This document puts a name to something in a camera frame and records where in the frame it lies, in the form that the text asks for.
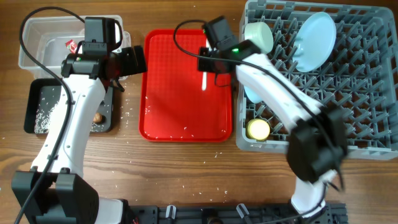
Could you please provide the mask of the white plastic spoon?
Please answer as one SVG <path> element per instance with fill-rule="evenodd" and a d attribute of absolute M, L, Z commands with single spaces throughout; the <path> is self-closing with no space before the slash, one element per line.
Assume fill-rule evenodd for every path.
<path fill-rule="evenodd" d="M 203 72 L 203 75 L 202 75 L 202 82 L 201 82 L 201 90 L 202 90 L 202 91 L 205 91 L 206 88 L 207 88 L 207 73 L 206 73 L 206 72 Z"/>

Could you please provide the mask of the green bowl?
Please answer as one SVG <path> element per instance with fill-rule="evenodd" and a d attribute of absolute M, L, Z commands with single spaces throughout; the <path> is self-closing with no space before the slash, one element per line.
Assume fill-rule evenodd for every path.
<path fill-rule="evenodd" d="M 252 41 L 264 54 L 270 53 L 274 46 L 271 28 L 265 22 L 248 23 L 244 28 L 244 39 Z"/>

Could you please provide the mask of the light blue bowl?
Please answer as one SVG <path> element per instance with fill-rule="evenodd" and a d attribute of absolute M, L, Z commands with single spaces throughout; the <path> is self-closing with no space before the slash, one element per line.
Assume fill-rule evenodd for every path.
<path fill-rule="evenodd" d="M 262 102 L 262 98 L 256 94 L 253 90 L 251 90 L 249 87 L 244 86 L 244 91 L 246 94 L 246 98 L 254 104 Z"/>

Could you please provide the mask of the brown carrot stick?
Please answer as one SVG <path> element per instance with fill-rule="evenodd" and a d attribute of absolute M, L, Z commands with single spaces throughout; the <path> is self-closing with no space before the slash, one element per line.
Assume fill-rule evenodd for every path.
<path fill-rule="evenodd" d="M 103 122 L 104 118 L 103 115 L 100 113 L 95 113 L 94 118 L 93 118 L 93 123 L 95 124 L 101 124 Z"/>

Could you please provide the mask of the yellow cup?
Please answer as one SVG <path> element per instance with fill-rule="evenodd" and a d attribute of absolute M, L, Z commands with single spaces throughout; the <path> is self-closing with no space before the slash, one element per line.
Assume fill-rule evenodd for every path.
<path fill-rule="evenodd" d="M 264 141 L 268 138 L 270 132 L 269 124 L 262 119 L 252 119 L 246 125 L 246 136 L 249 139 Z"/>

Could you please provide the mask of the light blue plate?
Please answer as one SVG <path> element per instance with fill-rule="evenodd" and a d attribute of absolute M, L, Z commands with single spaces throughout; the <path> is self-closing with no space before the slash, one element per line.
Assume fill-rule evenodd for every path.
<path fill-rule="evenodd" d="M 295 37 L 297 50 L 292 58 L 299 72 L 310 72 L 323 65 L 331 54 L 336 41 L 336 25 L 325 12 L 311 15 Z"/>

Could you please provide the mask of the white rice pile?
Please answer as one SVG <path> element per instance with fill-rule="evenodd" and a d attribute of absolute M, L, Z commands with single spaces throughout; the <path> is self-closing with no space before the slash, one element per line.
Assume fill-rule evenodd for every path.
<path fill-rule="evenodd" d="M 51 116 L 58 103 L 50 107 L 49 111 L 38 109 L 35 117 L 34 134 L 47 134 L 50 127 Z"/>

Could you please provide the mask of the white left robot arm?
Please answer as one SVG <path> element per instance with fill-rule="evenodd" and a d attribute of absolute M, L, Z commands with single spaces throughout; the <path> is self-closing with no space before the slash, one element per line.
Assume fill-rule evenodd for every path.
<path fill-rule="evenodd" d="M 85 38 L 62 62 L 61 86 L 47 138 L 28 171 L 17 171 L 12 191 L 30 223 L 137 223 L 125 199 L 102 198 L 83 178 L 86 144 L 108 88 L 147 70 L 143 48 L 123 47 L 123 28 L 110 17 L 84 17 Z"/>

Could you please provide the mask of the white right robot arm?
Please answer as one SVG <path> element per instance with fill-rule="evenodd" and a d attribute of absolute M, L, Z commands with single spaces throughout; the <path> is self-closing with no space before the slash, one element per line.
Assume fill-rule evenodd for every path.
<path fill-rule="evenodd" d="M 234 73 L 280 119 L 289 132 L 287 162 L 296 175 L 290 204 L 296 219 L 321 214 L 325 195 L 348 155 L 343 112 L 309 97 L 279 72 L 268 58 L 274 37 L 265 22 L 248 23 L 239 40 L 224 16 L 200 21 L 209 46 L 195 55 L 203 72 Z"/>

